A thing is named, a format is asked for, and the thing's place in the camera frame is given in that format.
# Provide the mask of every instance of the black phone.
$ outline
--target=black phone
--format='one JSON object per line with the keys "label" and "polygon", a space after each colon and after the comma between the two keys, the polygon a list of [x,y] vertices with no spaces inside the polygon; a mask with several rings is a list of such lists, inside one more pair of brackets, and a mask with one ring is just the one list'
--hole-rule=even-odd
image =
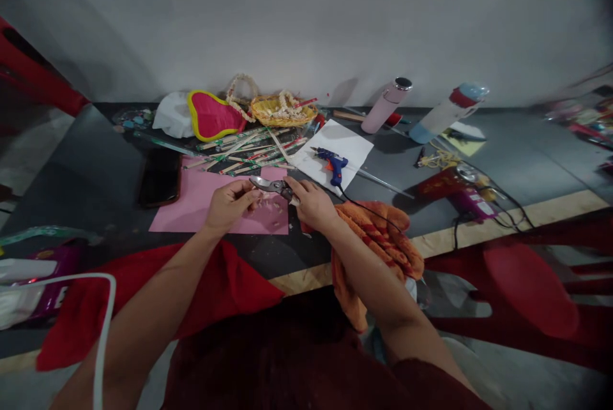
{"label": "black phone", "polygon": [[139,204],[153,208],[172,204],[181,193],[181,153],[168,148],[149,150],[142,171]]}

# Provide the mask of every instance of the pink cardboard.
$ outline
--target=pink cardboard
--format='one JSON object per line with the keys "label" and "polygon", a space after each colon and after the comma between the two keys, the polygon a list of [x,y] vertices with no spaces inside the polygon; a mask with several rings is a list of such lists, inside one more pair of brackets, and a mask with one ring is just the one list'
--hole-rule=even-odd
{"label": "pink cardboard", "polygon": [[[197,158],[183,157],[183,165]],[[263,167],[261,176],[268,180],[281,180],[287,170],[278,167]],[[238,179],[248,176],[202,172],[200,167],[183,169],[181,172],[181,197],[174,204],[162,206],[149,227],[151,232],[196,232],[209,212],[213,192]],[[253,213],[245,213],[230,233],[236,234],[288,234],[288,202],[278,194],[270,194]]]}

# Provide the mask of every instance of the hand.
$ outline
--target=hand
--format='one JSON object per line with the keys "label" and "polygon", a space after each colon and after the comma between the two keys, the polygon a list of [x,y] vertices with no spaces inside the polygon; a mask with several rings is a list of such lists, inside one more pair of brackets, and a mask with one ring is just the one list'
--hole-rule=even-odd
{"label": "hand", "polygon": [[309,180],[299,182],[291,177],[283,177],[283,180],[300,200],[300,205],[296,209],[301,222],[323,234],[332,231],[335,225],[345,223],[338,216],[328,194],[319,186]]}
{"label": "hand", "polygon": [[237,180],[217,188],[211,199],[204,228],[221,238],[241,218],[246,210],[253,211],[262,192],[249,180]]}

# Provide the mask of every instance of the yellow string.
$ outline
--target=yellow string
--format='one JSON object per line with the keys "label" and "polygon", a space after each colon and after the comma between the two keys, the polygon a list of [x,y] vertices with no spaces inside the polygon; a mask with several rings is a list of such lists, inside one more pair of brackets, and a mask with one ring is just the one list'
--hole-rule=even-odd
{"label": "yellow string", "polygon": [[461,161],[461,158],[455,153],[452,153],[447,149],[435,145],[433,141],[430,141],[430,145],[436,148],[436,153],[430,156],[424,156],[421,159],[421,164],[423,166],[431,167],[432,169],[436,169],[437,167],[440,167],[441,169],[446,169],[448,167],[457,165],[459,161]]}

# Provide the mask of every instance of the gray table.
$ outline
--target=gray table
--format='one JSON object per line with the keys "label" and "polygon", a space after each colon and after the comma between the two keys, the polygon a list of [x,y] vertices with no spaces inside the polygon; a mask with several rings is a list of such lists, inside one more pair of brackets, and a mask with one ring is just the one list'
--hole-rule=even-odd
{"label": "gray table", "polygon": [[[2,235],[6,235],[38,225],[64,225],[97,232],[105,240],[82,261],[83,270],[138,250],[183,242],[191,235],[148,232],[156,210],[140,209],[135,198],[150,146],[134,143],[130,135],[113,130],[108,116],[123,104],[97,106],[102,112],[90,105],[80,113],[2,230]],[[402,109],[413,121],[426,111]],[[339,122],[360,133],[359,124]],[[522,205],[586,188],[613,201],[610,180],[596,171],[610,152],[577,140],[567,130],[521,110],[480,110],[471,116],[470,124],[481,128],[488,137],[471,162]],[[408,190],[433,175],[430,169],[413,167],[421,146],[410,139],[385,130],[366,138],[375,148],[364,167],[374,176]],[[300,173],[294,176],[304,178]],[[352,199],[384,201],[409,211],[410,236],[448,228],[457,216],[446,200],[415,208],[404,196],[360,176],[346,192]],[[229,235],[228,240],[265,278],[328,262],[328,242],[317,233],[311,238],[303,235],[295,210],[290,212],[290,222],[292,230],[288,236],[235,234]],[[23,257],[57,244],[59,240],[53,238],[29,239],[7,247],[5,257]],[[0,332],[0,358],[39,348],[46,332],[46,329]]]}

